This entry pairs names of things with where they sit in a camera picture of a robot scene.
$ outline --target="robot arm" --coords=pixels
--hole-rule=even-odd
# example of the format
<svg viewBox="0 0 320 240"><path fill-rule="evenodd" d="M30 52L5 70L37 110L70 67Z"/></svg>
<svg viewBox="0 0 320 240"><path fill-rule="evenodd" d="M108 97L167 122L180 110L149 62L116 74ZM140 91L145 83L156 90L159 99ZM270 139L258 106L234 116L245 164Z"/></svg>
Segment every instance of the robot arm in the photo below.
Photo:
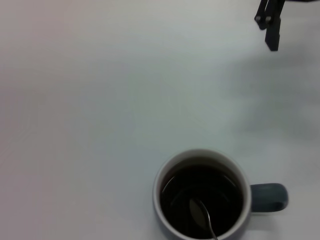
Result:
<svg viewBox="0 0 320 240"><path fill-rule="evenodd" d="M286 0L261 0L254 20L261 30L266 29L265 43L270 51L278 51L280 40L280 14ZM315 2L317 0L287 0L291 2Z"/></svg>

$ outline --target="mug rim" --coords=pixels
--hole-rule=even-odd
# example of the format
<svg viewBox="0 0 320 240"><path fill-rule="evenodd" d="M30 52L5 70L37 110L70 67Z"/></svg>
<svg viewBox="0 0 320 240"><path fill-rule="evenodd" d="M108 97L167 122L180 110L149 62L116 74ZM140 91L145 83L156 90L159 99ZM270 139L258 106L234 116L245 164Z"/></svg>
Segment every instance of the mug rim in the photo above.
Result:
<svg viewBox="0 0 320 240"><path fill-rule="evenodd" d="M225 153L223 153L221 151L218 151L215 149L204 149L204 148L187 149L187 150L182 151L178 154L175 154L171 158L169 158L169 160L167 160L161 166L161 168L158 170L156 177L154 179L153 189L152 189L152 201L153 201L154 210L155 210L158 218L160 219L161 223L176 237L178 237L182 240L200 240L199 238L193 238L193 237L186 236L171 226L171 224L167 221L166 217L163 214L163 211L161 209L161 204L160 204L160 195L158 196L158 193L157 193L157 188L161 184L161 182L159 182L159 178L163 175L165 168L167 166L169 166L176 158L178 158L182 155L194 154L194 153L199 153L200 156L201 156L201 153L202 154L218 154L224 160L226 160L227 162L232 164L232 166L235 167L237 169L237 171L239 171L239 173L242 177L241 180L243 181L244 187L245 187L245 191L243 190L242 192L243 192L243 194L246 194L246 201L244 202L240 216L237 219L237 221L235 222L235 224L227 232L225 232L224 234L222 234L218 237L219 240L225 240L225 239L229 238L230 236L236 234L236 232L246 223L248 215L251 212L252 196L251 196L250 184L247 180L247 176L244 173L244 171L231 157L227 156Z"/></svg>

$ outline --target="white table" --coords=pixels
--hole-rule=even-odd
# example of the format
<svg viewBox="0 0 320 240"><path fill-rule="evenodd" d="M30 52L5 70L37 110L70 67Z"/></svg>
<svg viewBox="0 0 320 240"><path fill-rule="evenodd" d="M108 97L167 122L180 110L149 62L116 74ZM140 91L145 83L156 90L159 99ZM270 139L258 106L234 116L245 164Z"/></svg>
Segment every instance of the white table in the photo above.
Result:
<svg viewBox="0 0 320 240"><path fill-rule="evenodd" d="M286 3L279 52L258 0L4 0L0 239L163 240L152 184L214 148L286 210L244 240L318 239L320 2Z"/></svg>

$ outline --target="coffee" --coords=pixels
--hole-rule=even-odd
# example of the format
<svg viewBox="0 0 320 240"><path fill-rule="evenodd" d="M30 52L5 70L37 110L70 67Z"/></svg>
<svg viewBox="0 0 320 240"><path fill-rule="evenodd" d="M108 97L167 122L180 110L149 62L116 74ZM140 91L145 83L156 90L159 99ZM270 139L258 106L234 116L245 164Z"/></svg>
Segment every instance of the coffee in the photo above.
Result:
<svg viewBox="0 0 320 240"><path fill-rule="evenodd" d="M232 177L213 167L193 165L168 176L160 194L160 205L167 221L181 234L210 239L210 232L193 219L189 202L200 199L206 206L217 236L226 233L239 218L243 195Z"/></svg>

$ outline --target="spoon handle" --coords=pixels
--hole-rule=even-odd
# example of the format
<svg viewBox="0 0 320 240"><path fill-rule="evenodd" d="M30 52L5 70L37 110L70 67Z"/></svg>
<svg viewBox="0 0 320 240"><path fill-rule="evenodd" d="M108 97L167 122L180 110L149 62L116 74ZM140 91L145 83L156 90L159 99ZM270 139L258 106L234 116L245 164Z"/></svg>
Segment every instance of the spoon handle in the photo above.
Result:
<svg viewBox="0 0 320 240"><path fill-rule="evenodd" d="M214 239L214 240L218 240L215 232L214 232L213 229L212 229L211 224L209 224L209 230L210 230L210 232L211 232L211 235L212 235L213 239Z"/></svg>

